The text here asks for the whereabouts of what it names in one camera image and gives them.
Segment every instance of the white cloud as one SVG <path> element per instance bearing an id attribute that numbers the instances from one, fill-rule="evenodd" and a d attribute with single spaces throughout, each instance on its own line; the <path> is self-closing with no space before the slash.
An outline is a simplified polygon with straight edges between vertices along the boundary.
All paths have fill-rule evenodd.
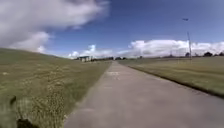
<path id="1" fill-rule="evenodd" d="M 219 43 L 192 43 L 192 54 L 197 53 L 203 55 L 205 52 L 220 53 L 224 51 L 224 42 Z M 88 50 L 82 51 L 80 54 L 75 52 L 75 56 L 94 56 L 94 57 L 159 57 L 168 56 L 172 53 L 175 56 L 184 56 L 189 52 L 188 41 L 176 40 L 151 40 L 151 41 L 134 41 L 131 42 L 126 50 L 97 50 L 95 45 L 89 46 Z"/>
<path id="2" fill-rule="evenodd" d="M 45 28 L 79 28 L 106 8 L 101 0 L 0 0 L 0 47 L 43 52 Z"/>
<path id="3" fill-rule="evenodd" d="M 210 51 L 219 53 L 224 50 L 224 42 L 220 43 L 192 43 L 192 54 L 202 55 Z M 128 50 L 120 51 L 118 55 L 127 57 L 137 56 L 167 56 L 173 54 L 175 56 L 183 56 L 189 52 L 188 41 L 176 40 L 151 40 L 151 41 L 135 41 L 132 42 Z"/>
<path id="4" fill-rule="evenodd" d="M 94 58 L 103 58 L 113 56 L 114 53 L 112 50 L 97 50 L 96 45 L 90 45 L 88 50 L 84 50 L 82 52 L 74 51 L 69 54 L 69 58 L 76 58 L 78 56 L 92 56 Z"/>

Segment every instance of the building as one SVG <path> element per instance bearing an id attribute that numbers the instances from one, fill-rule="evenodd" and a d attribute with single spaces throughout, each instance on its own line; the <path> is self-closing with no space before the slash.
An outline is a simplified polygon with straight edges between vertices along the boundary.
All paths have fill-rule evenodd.
<path id="1" fill-rule="evenodd" d="M 80 60 L 82 62 L 89 62 L 92 60 L 92 57 L 91 56 L 80 56 L 77 58 L 77 60 Z"/>

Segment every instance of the grass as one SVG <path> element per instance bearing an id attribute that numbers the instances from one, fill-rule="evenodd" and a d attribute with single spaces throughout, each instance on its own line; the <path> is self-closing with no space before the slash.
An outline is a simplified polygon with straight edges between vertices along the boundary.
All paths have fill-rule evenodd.
<path id="1" fill-rule="evenodd" d="M 132 68 L 224 98 L 224 57 L 120 61 Z"/>
<path id="2" fill-rule="evenodd" d="M 62 127 L 65 115 L 109 64 L 0 49 L 0 127 L 16 127 L 16 108 L 40 128 Z M 12 108 L 9 102 L 14 96 L 17 102 Z"/>

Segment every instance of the light pole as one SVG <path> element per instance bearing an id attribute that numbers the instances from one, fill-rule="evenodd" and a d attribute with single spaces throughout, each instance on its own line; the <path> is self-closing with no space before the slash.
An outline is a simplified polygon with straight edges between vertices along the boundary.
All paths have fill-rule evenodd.
<path id="1" fill-rule="evenodd" d="M 189 19 L 188 18 L 184 18 L 182 19 L 183 21 L 188 22 Z M 190 33 L 189 31 L 187 31 L 187 38 L 188 38 L 188 43 L 189 43 L 189 54 L 190 54 L 190 59 L 192 59 L 192 49 L 191 49 L 191 38 L 190 38 Z"/>

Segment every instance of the paved path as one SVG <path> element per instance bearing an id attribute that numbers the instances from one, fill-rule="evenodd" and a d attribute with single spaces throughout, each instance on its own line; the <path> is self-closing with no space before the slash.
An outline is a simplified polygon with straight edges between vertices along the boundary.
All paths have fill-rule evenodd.
<path id="1" fill-rule="evenodd" d="M 113 63 L 65 128 L 224 128 L 224 100 Z"/>

